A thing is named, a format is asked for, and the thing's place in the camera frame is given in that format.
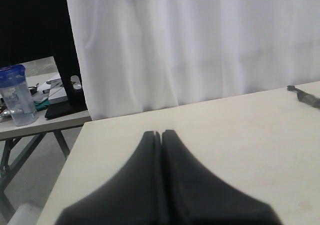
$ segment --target curtain fold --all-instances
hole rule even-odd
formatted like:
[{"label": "curtain fold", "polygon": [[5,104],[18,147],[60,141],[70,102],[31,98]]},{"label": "curtain fold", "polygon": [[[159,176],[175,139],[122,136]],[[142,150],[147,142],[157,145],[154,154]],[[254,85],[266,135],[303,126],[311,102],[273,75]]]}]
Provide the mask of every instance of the curtain fold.
[{"label": "curtain fold", "polygon": [[67,0],[94,120],[320,80],[320,0]]}]

